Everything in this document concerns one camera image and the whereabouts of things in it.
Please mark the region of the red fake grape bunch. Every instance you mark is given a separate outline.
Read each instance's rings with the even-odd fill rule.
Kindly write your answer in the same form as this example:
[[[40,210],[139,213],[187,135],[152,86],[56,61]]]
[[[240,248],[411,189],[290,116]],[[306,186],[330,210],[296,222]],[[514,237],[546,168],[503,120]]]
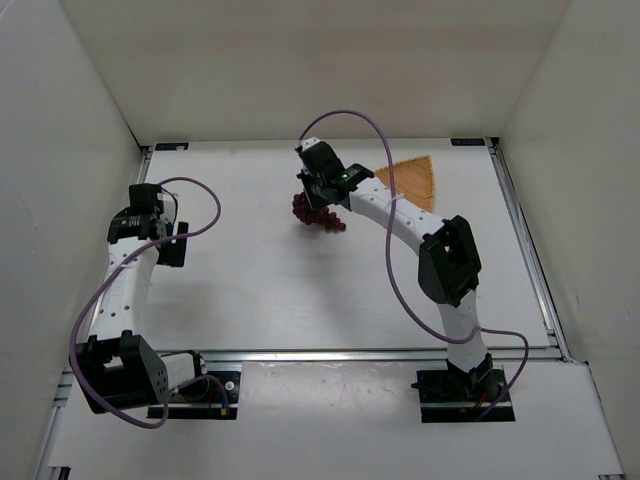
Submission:
[[[307,226],[319,226],[330,232],[344,232],[346,230],[346,224],[327,207],[313,210],[304,192],[293,196],[292,213]]]

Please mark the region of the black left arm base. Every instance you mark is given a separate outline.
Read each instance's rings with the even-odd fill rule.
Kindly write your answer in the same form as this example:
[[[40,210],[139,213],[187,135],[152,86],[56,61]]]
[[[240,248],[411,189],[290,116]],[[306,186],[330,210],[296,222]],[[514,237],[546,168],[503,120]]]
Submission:
[[[169,420],[232,421],[237,419],[242,380],[240,366],[209,369],[207,374],[215,377],[224,387],[227,402],[222,404],[223,396],[218,384],[205,379],[179,389],[172,395],[168,409]]]

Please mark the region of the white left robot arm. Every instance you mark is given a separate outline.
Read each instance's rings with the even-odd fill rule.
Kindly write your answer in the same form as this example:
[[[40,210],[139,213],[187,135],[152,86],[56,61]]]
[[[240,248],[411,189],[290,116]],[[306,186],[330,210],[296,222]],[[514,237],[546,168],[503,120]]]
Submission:
[[[129,208],[109,226],[108,274],[118,275],[100,295],[97,319],[75,352],[86,383],[117,410],[160,404],[205,373],[199,353],[161,356],[143,337],[153,270],[184,266],[187,234],[186,222],[163,213],[133,215]]]

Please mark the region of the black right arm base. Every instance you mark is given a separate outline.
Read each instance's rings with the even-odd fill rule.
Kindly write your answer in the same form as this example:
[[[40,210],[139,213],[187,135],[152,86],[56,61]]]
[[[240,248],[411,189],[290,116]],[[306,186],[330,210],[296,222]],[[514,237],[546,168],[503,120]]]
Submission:
[[[467,390],[448,370],[419,370],[411,387],[418,392],[422,423],[515,422],[503,369]]]

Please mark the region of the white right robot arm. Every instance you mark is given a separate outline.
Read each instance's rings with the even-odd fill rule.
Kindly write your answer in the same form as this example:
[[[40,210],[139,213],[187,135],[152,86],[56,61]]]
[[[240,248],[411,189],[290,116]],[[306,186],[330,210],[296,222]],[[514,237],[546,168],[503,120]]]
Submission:
[[[399,287],[392,272],[391,238],[416,254],[418,285],[436,304],[444,331],[431,329],[416,315],[414,321],[447,344],[450,383],[470,398],[497,399],[503,389],[481,334],[477,288],[482,266],[469,222],[459,215],[446,219],[420,208],[359,164],[337,171],[331,179],[305,169],[297,178],[311,210],[340,205],[385,228],[385,263],[395,293]]]

